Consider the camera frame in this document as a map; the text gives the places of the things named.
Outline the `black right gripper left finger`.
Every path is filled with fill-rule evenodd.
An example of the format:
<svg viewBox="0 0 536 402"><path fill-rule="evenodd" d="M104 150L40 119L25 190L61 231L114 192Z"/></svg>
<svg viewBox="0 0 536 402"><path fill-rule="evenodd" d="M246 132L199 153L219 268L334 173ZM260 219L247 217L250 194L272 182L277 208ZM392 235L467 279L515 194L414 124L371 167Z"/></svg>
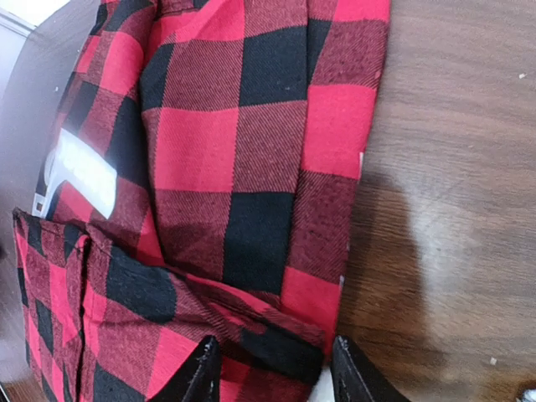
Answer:
<svg viewBox="0 0 536 402"><path fill-rule="evenodd" d="M215 336L206 336L190 353L153 402L219 402L222 355Z"/></svg>

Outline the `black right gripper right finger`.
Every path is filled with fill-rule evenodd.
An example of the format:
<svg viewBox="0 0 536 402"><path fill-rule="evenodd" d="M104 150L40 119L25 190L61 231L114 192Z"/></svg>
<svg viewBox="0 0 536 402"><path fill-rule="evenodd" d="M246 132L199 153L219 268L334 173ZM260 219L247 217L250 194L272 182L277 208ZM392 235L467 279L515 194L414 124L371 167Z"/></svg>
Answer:
<svg viewBox="0 0 536 402"><path fill-rule="evenodd" d="M346 336L332 345L332 383L338 402L410 402Z"/></svg>

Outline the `red black plaid shirt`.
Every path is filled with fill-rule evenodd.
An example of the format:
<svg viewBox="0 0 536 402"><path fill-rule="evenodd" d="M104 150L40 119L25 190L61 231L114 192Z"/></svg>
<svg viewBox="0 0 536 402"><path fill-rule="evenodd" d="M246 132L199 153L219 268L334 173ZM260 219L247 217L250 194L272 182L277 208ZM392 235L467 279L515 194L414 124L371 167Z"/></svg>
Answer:
<svg viewBox="0 0 536 402"><path fill-rule="evenodd" d="M305 401L331 353L387 1L104 1L13 231L50 401Z"/></svg>

